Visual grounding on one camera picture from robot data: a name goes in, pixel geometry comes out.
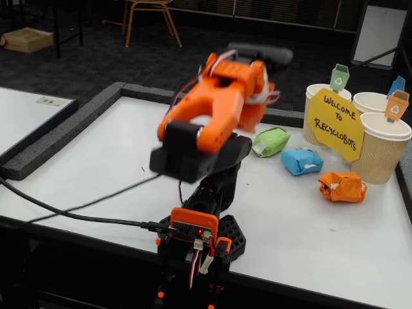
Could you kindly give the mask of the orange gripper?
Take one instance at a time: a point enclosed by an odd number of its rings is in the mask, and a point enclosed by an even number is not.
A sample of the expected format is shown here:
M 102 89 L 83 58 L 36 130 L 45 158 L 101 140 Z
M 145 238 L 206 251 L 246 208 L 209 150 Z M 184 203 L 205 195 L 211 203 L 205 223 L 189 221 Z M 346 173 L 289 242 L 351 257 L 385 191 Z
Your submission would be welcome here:
M 262 104 L 244 104 L 239 118 L 239 128 L 248 133 L 255 133 L 267 109 L 266 98 Z

